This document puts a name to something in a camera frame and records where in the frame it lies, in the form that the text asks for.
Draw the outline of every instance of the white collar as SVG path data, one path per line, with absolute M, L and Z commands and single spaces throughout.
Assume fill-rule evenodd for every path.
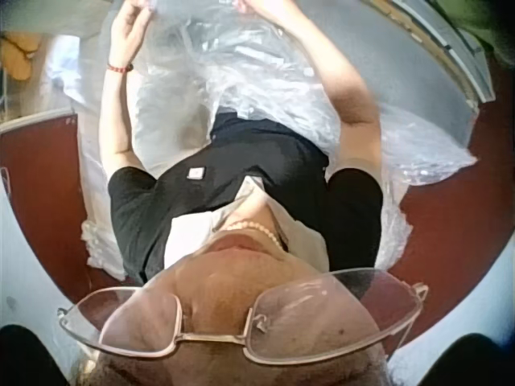
M 289 252 L 306 261 L 320 272 L 328 272 L 329 259 L 322 235 L 293 219 L 287 210 L 266 194 L 263 181 L 258 177 L 246 176 L 234 202 L 216 211 L 206 211 L 176 217 L 171 221 L 164 253 L 164 268 L 167 269 L 183 257 L 194 253 L 224 223 L 227 216 L 251 195 L 262 195 L 274 213 L 280 227 L 281 237 Z

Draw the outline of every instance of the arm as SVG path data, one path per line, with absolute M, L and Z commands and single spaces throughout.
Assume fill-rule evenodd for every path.
M 362 161 L 379 174 L 379 112 L 358 71 L 293 0 L 241 0 L 242 11 L 248 6 L 288 31 L 306 50 L 342 121 L 340 165 Z
M 151 12 L 144 2 L 126 0 L 113 22 L 109 63 L 127 68 L 142 45 Z M 108 179 L 122 167 L 142 169 L 132 147 L 132 127 L 127 108 L 127 75 L 107 71 L 101 102 L 99 142 L 101 162 Z

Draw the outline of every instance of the forearm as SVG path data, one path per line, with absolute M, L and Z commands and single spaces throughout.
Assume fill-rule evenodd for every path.
M 102 166 L 109 177 L 126 164 L 142 167 L 132 147 L 126 77 L 126 74 L 107 71 L 104 79 L 99 142 Z
M 301 12 L 284 26 L 304 47 L 343 123 L 377 121 L 377 106 L 358 71 Z

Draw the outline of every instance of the eyeglass nose pad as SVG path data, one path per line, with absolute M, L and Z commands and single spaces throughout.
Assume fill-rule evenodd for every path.
M 66 316 L 68 312 L 64 308 L 57 309 L 57 318 L 61 319 Z
M 427 298 L 427 294 L 429 293 L 429 287 L 423 283 L 417 283 L 413 286 L 413 289 L 418 298 L 424 302 Z
M 268 320 L 265 315 L 256 315 L 253 319 L 253 322 L 257 322 L 256 328 L 263 334 L 266 334 L 268 331 L 268 326 L 270 325 L 270 320 Z

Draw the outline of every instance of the red bracelet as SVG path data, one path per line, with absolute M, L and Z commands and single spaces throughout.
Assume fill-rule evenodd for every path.
M 110 65 L 109 63 L 107 63 L 107 69 L 111 70 L 111 71 L 115 71 L 115 72 L 120 72 L 121 74 L 126 74 L 127 72 L 134 70 L 134 66 L 132 64 L 129 64 L 127 67 L 121 68 L 121 67 L 114 67 L 114 66 Z

